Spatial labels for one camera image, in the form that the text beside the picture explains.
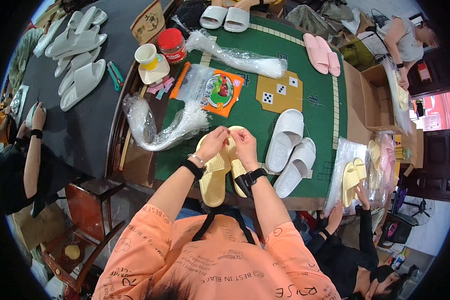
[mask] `plastic jar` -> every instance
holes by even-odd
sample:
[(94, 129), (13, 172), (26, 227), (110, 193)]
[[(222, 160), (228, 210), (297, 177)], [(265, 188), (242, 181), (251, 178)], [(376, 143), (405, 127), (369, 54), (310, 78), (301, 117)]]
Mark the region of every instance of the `plastic jar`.
[(158, 36), (158, 48), (169, 64), (176, 65), (185, 60), (187, 50), (184, 45), (185, 39), (177, 28), (165, 29)]

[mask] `hand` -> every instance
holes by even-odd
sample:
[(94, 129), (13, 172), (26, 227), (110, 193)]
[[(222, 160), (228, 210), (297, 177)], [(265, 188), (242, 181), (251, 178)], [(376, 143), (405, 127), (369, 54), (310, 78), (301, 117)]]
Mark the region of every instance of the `hand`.
[(208, 133), (201, 142), (200, 148), (194, 154), (203, 160), (204, 163), (213, 159), (220, 149), (228, 145), (228, 128), (218, 126), (215, 130)]
[(340, 225), (340, 222), (342, 221), (342, 216), (343, 216), (343, 204), (342, 200), (340, 200), (331, 211), (330, 216), (328, 217), (328, 225), (325, 227), (325, 230), (328, 231), (328, 233), (333, 234)]
[(259, 0), (241, 0), (241, 1), (239, 1), (239, 2), (237, 2), (234, 5), (229, 6), (229, 7), (236, 7), (236, 8), (239, 8), (241, 10), (244, 10), (246, 12), (249, 12), (250, 8), (252, 6), (258, 5), (258, 4), (260, 4)]
[(398, 82), (398, 85), (404, 89), (405, 91), (408, 91), (408, 87), (410, 84), (408, 83), (408, 70), (406, 67), (398, 69), (398, 73), (400, 74), (400, 82)]
[(364, 210), (370, 210), (368, 191), (366, 188), (363, 187), (363, 180), (360, 180), (360, 183), (355, 185), (353, 189), (356, 195), (358, 196), (358, 199), (362, 203), (362, 208)]
[(17, 139), (23, 138), (28, 133), (27, 121), (23, 121), (18, 129)]
[(31, 119), (31, 128), (42, 130), (45, 124), (45, 112), (42, 107), (42, 102), (37, 105), (33, 118)]
[(251, 172), (259, 168), (257, 160), (257, 139), (246, 129), (230, 132), (236, 144), (236, 156), (240, 159), (245, 171)]

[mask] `paper cup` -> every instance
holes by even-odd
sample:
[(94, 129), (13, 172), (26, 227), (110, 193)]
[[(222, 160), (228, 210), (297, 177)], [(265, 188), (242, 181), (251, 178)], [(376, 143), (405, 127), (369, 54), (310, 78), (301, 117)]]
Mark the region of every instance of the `paper cup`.
[(154, 44), (145, 44), (135, 51), (135, 60), (147, 71), (153, 71), (158, 64), (157, 48)]

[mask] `black strap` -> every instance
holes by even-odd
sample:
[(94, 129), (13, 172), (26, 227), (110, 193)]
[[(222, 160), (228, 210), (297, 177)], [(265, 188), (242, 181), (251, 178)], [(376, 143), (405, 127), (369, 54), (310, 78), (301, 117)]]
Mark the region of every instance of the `black strap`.
[[(245, 221), (243, 220), (242, 214), (240, 213), (240, 210), (238, 209), (232, 209), (233, 211), (233, 218), (235, 220), (237, 220), (238, 225), (240, 226), (240, 229), (243, 231), (243, 234), (246, 237), (246, 241), (252, 245), (256, 245), (255, 244), (255, 240), (252, 237), (252, 233), (250, 232), (250, 230), (245, 226)], [(197, 231), (197, 233), (195, 233), (195, 235), (192, 238), (192, 242), (196, 242), (196, 241), (200, 241), (202, 239), (202, 237), (204, 236), (205, 232), (207, 232), (208, 228), (210, 227), (210, 225), (212, 224), (212, 222), (215, 219), (216, 215), (219, 215), (220, 213), (219, 209), (217, 207), (211, 207), (210, 208), (210, 213), (207, 215), (207, 218), (205, 219), (205, 222), (203, 223), (203, 225), (200, 227), (200, 229)]]

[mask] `orange t-shirt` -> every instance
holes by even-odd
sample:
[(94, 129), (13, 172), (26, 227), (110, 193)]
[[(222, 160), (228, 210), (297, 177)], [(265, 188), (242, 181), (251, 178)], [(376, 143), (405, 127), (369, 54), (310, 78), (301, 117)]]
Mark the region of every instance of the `orange t-shirt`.
[(172, 225), (162, 210), (146, 204), (116, 243), (92, 299), (141, 300), (151, 277), (155, 286), (185, 279), (193, 299), (340, 299), (292, 222), (270, 233), (262, 249), (222, 214), (192, 242), (205, 218)]

